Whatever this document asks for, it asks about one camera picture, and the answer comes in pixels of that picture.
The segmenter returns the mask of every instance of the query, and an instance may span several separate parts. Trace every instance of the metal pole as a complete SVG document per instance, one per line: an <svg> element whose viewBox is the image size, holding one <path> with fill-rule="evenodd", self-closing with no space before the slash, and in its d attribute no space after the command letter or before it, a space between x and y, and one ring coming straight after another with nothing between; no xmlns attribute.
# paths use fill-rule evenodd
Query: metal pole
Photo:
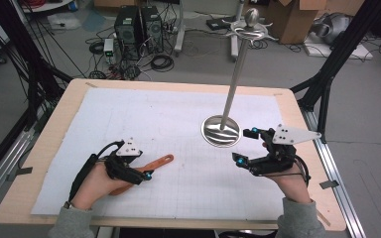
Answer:
<svg viewBox="0 0 381 238"><path fill-rule="evenodd" d="M221 118L221 125L219 129L224 130L225 122L227 121L228 114L230 113L231 103L233 102L234 94L236 93L237 81L240 78L240 72L242 70L244 60L246 58L247 48L249 47L249 40L242 39L240 45L240 53L237 58L236 66L234 67L233 77L231 79L230 89L228 90L227 102L225 103L224 113Z"/></svg>
<svg viewBox="0 0 381 238"><path fill-rule="evenodd" d="M239 0L234 21L240 21L240 18L242 17L242 12L243 12L243 6L244 6L244 0Z"/></svg>

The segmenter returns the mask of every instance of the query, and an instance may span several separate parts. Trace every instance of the metal plate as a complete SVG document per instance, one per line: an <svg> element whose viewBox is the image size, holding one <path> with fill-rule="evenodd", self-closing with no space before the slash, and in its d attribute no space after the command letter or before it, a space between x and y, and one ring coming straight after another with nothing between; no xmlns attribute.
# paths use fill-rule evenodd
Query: metal plate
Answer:
<svg viewBox="0 0 381 238"><path fill-rule="evenodd" d="M223 130L220 130L222 115L206 118L201 127L203 139L214 147L231 147L239 142L242 131L233 119L227 118Z"/></svg>

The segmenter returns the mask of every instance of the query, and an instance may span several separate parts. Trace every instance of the hand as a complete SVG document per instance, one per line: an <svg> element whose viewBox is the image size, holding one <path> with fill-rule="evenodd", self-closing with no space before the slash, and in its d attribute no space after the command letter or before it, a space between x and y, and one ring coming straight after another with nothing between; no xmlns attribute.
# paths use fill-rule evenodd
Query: hand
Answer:
<svg viewBox="0 0 381 238"><path fill-rule="evenodd" d="M263 176L274 181L284 193L286 198L297 203L312 202L309 196L308 187L306 186L305 180L303 179L301 171L297 165L293 164L290 169L284 172L270 173Z"/></svg>
<svg viewBox="0 0 381 238"><path fill-rule="evenodd" d="M96 163L87 175L71 203L81 210L90 209L92 204L111 191L130 185L131 183L112 179L107 175L104 163Z"/></svg>

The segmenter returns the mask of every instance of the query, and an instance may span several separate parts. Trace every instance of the sleeve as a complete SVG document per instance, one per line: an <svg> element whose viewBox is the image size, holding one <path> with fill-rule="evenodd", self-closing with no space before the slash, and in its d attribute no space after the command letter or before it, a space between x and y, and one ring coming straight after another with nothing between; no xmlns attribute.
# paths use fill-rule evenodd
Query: sleeve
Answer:
<svg viewBox="0 0 381 238"><path fill-rule="evenodd" d="M317 204L300 204L283 198L284 214L278 218L277 238L325 237L323 225L318 221Z"/></svg>
<svg viewBox="0 0 381 238"><path fill-rule="evenodd" d="M91 215L91 210L62 207L58 220L48 236L50 238L93 238L94 234L89 229Z"/></svg>

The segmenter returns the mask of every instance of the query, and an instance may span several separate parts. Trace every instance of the wooden table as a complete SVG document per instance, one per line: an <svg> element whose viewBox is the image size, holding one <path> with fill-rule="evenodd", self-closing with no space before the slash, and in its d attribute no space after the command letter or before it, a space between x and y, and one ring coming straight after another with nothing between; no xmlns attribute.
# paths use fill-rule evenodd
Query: wooden table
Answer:
<svg viewBox="0 0 381 238"><path fill-rule="evenodd" d="M143 90L167 90L188 92L218 92L226 94L229 86L184 83L73 80L31 151L24 167L33 167L28 175L16 177L0 205L0 223L54 224L56 216L31 215L31 210L41 190L47 169L55 157L66 130L78 110L85 92L90 87ZM285 125L307 129L293 92L283 88L243 87L237 94L275 96ZM317 202L317 214L326 230L341 231L346 225L331 188L322 189L319 184L327 181L320 158L313 142L296 145L298 155L307 162L312 180L309 192ZM199 228L199 229L274 229L276 221L247 220L196 220L196 219L142 219L95 217L92 225L122 227Z"/></svg>

